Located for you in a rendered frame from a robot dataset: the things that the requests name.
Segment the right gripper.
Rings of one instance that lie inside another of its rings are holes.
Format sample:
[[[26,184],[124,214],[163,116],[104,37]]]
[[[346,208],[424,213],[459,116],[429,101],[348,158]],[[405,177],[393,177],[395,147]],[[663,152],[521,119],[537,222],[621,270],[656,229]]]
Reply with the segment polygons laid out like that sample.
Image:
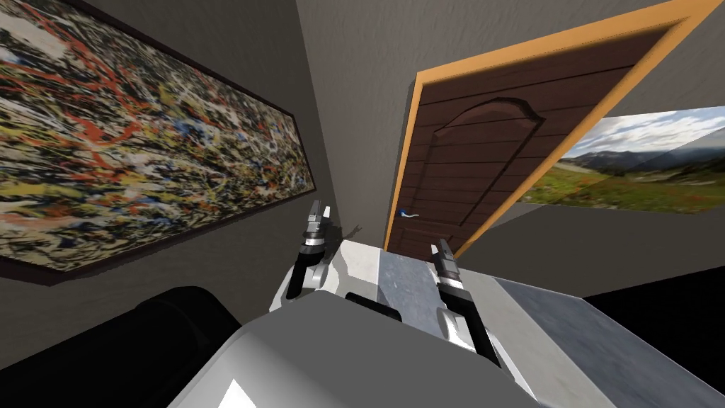
[[[450,245],[445,239],[440,239],[438,246],[431,244],[431,254],[437,273],[459,273]]]

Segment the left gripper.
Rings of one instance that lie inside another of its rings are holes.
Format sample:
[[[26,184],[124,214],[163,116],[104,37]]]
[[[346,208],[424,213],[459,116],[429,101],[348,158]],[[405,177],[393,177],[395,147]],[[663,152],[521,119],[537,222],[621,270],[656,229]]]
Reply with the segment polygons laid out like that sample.
[[[320,217],[320,200],[315,200],[308,214],[307,228],[304,231],[305,240],[325,240],[326,229],[331,222],[331,207],[324,208]]]

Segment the dark brown wooden door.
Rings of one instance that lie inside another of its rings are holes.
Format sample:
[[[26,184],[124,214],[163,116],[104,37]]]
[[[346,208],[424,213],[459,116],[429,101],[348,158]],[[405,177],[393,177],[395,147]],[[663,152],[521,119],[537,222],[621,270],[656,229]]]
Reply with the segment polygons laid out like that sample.
[[[459,249],[665,35],[558,50],[422,88],[388,251]],[[419,217],[402,218],[398,209]]]

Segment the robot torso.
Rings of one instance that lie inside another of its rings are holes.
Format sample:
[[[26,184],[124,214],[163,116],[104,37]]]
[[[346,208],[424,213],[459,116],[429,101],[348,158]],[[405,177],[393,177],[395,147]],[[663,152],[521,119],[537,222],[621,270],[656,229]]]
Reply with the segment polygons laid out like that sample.
[[[492,362],[333,293],[245,324],[168,408],[540,408]]]

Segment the mountain landscape picture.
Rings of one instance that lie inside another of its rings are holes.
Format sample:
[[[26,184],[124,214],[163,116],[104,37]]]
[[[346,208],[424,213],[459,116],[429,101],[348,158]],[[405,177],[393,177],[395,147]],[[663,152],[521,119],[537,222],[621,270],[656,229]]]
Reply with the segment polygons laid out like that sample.
[[[603,118],[520,199],[694,215],[725,205],[725,106]]]

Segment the abstract splatter painting, dark frame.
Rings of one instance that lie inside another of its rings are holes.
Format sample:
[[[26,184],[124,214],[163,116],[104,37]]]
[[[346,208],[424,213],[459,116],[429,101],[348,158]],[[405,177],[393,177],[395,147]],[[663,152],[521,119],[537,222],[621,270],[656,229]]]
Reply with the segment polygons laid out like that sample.
[[[55,285],[316,188],[291,113],[83,0],[0,0],[0,276]]]

